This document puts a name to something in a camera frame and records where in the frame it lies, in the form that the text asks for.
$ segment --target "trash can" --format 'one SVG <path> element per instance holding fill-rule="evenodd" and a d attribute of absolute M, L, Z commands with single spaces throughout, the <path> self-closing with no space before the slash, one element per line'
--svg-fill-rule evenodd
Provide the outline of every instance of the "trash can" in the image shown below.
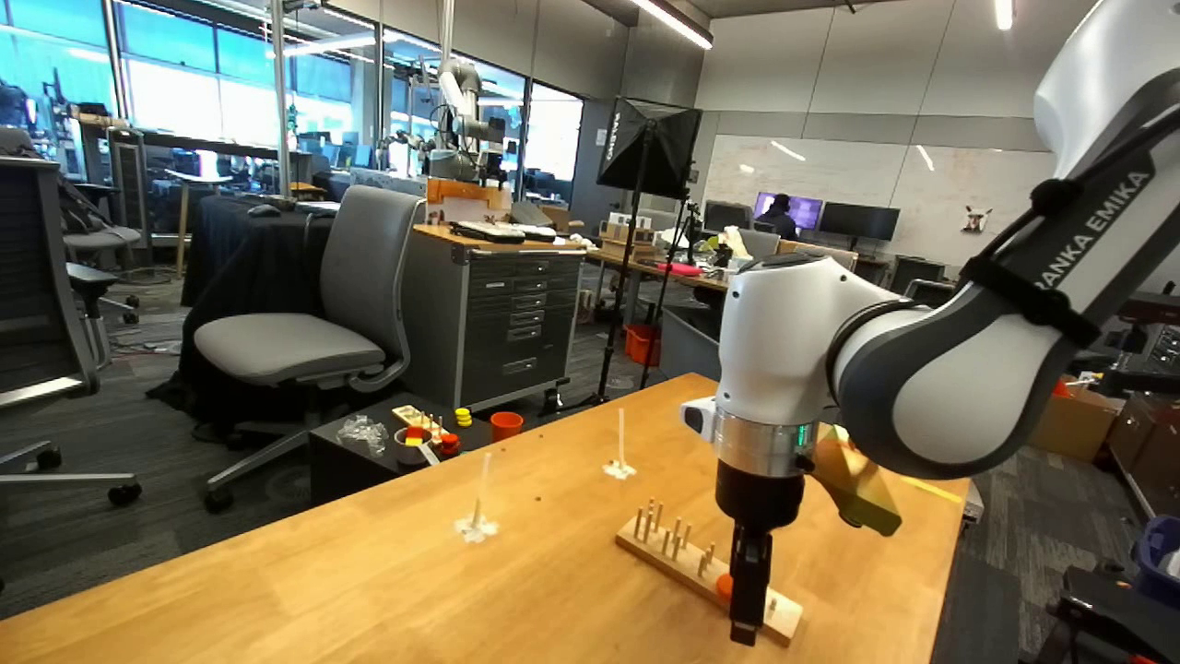
<path fill-rule="evenodd" d="M 1154 516 L 1134 541 L 1134 585 L 1180 607 L 1180 516 Z"/>

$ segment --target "person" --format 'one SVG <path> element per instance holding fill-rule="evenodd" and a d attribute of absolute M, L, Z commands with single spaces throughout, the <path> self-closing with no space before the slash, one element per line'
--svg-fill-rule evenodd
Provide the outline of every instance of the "person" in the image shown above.
<path fill-rule="evenodd" d="M 774 196 L 770 206 L 752 220 L 752 228 L 796 241 L 801 223 L 790 219 L 790 196 Z"/>

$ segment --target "white wall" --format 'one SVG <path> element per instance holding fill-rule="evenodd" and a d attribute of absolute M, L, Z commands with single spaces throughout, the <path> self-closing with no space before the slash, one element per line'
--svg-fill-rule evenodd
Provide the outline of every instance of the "white wall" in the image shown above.
<path fill-rule="evenodd" d="M 849 144 L 849 141 L 779 141 L 805 155 L 796 161 L 768 136 L 719 136 L 704 199 L 752 201 L 755 190 L 794 190 L 837 201 L 898 206 L 897 235 L 885 255 L 925 255 L 955 274 L 1011 219 L 1030 206 L 1030 189 L 1050 173 L 1045 151 L 999 146 L 925 146 Z M 983 206 L 988 228 L 965 235 L 965 209 Z"/>
<path fill-rule="evenodd" d="M 959 268 L 1050 173 L 1034 92 L 1090 0 L 897 0 L 711 22 L 696 105 L 696 199 L 752 201 L 763 189 L 898 206 L 885 255 Z M 807 155 L 794 161 L 770 141 Z M 983 235 L 961 206 L 992 206 Z"/>

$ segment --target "storage bin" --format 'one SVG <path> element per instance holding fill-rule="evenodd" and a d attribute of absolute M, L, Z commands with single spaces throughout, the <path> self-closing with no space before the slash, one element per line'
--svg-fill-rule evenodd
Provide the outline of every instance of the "storage bin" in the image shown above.
<path fill-rule="evenodd" d="M 1134 541 L 1134 585 L 1180 607 L 1180 580 L 1165 570 L 1165 558 L 1180 549 L 1180 516 L 1154 516 Z"/>
<path fill-rule="evenodd" d="M 625 323 L 625 356 L 634 365 L 661 365 L 661 330 L 651 323 Z"/>

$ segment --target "wooden tabletop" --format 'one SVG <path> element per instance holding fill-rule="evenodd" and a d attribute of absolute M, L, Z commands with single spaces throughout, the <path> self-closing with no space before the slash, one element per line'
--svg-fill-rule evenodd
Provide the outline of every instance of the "wooden tabletop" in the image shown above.
<path fill-rule="evenodd" d="M 890 476 L 902 526 L 853 532 L 807 478 L 774 536 L 774 585 L 805 605 L 790 644 L 729 644 L 726 614 L 611 536 L 646 500 L 726 549 L 716 457 L 678 424 L 711 380 L 525 432 L 0 623 L 0 661 L 930 661 L 965 482 Z M 601 471 L 625 408 L 634 478 Z M 495 455 L 490 541 L 468 546 Z"/>
<path fill-rule="evenodd" d="M 580 242 L 550 242 L 550 241 L 495 242 L 483 235 L 448 233 L 448 223 L 414 223 L 414 233 L 425 241 L 437 241 L 468 252 L 490 252 L 490 255 L 586 255 Z"/>

